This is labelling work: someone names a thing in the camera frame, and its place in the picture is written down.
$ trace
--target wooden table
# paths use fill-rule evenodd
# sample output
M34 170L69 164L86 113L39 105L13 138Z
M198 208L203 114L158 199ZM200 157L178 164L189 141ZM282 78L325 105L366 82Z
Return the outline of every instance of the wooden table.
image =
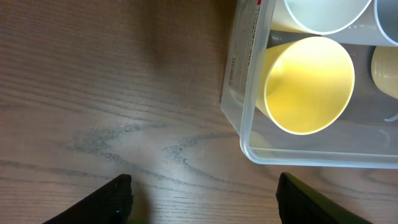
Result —
M119 174L152 223L280 223L289 171L376 223L395 170L260 166L220 110L234 1L0 1L0 217L40 223Z

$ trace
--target tabletop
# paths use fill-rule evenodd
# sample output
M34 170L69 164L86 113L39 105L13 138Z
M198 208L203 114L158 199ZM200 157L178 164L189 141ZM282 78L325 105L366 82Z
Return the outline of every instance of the tabletop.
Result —
M0 217L41 223L119 174L132 219L280 223L287 171L398 223L398 171L261 166L220 110L227 0L0 1Z

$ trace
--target brown wooden surface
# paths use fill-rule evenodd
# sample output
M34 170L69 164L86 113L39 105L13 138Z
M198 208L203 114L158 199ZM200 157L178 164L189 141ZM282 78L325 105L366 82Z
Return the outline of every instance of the brown wooden surface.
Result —
M40 223L119 174L133 218L280 223L289 171L376 223L398 171L260 166L220 110L234 1L0 1L0 219Z

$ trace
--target white cup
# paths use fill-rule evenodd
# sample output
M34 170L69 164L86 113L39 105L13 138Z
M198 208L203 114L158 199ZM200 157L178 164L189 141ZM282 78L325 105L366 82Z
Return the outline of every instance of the white cup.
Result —
M376 47L371 71L376 86L398 99L398 47Z
M398 46L398 0L373 0L354 23L325 37L346 44Z
M371 0L276 0L273 30L333 34L352 24Z

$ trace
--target label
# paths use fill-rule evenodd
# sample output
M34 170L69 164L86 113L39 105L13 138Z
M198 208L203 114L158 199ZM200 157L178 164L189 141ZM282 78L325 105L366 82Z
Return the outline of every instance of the label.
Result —
M245 0L240 6L238 26L235 27L232 49L229 51L231 58L228 84L234 90L244 94L253 50L254 36L261 8L261 0Z

